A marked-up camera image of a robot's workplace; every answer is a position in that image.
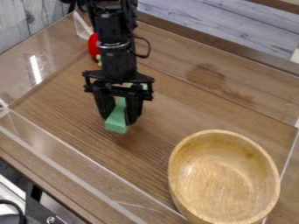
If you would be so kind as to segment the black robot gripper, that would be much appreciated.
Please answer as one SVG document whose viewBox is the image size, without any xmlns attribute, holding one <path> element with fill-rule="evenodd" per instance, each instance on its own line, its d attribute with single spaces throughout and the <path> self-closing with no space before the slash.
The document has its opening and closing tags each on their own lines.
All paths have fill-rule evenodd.
<svg viewBox="0 0 299 224">
<path fill-rule="evenodd" d="M 143 113 L 144 101 L 154 99 L 155 79 L 136 69 L 136 53 L 130 45 L 98 44 L 100 50 L 99 70 L 86 70 L 84 91 L 94 93 L 98 111 L 104 120 L 112 113 L 115 96 L 126 97 L 126 119 L 132 125 Z"/>
</svg>

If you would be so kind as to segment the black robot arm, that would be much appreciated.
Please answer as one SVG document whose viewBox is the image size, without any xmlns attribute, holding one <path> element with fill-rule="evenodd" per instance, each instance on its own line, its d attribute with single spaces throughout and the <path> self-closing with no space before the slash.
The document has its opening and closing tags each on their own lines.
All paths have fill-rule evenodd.
<svg viewBox="0 0 299 224">
<path fill-rule="evenodd" d="M 102 68 L 86 70 L 84 90 L 94 94 L 104 119 L 116 108 L 116 98 L 126 100 L 126 124 L 136 122 L 146 101 L 154 99 L 155 79 L 140 73 L 136 60 L 146 54 L 136 52 L 135 35 L 138 0 L 59 0 L 88 13 L 92 31 L 98 34 Z"/>
</svg>

